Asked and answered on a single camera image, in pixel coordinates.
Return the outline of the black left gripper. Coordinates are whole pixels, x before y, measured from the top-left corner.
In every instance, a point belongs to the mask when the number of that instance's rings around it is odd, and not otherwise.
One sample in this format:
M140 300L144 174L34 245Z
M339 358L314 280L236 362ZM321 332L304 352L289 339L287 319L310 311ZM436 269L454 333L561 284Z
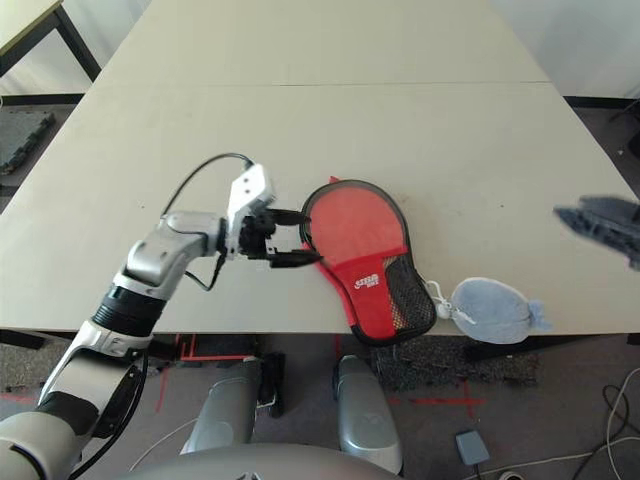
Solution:
M269 260L271 268L298 268L323 259L318 252L308 249L279 252L272 244L276 225L305 225L311 219L302 212L273 209L255 216L246 216L239 236L239 252L250 260Z

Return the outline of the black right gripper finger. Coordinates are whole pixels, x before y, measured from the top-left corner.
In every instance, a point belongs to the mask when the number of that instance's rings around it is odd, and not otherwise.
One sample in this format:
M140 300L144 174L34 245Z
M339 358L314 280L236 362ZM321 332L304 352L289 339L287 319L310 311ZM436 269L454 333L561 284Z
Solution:
M553 211L577 235L623 254L629 267L639 270L639 222L617 223L585 211L581 206L556 206Z
M615 196L582 196L583 210L617 223L638 223L639 203Z

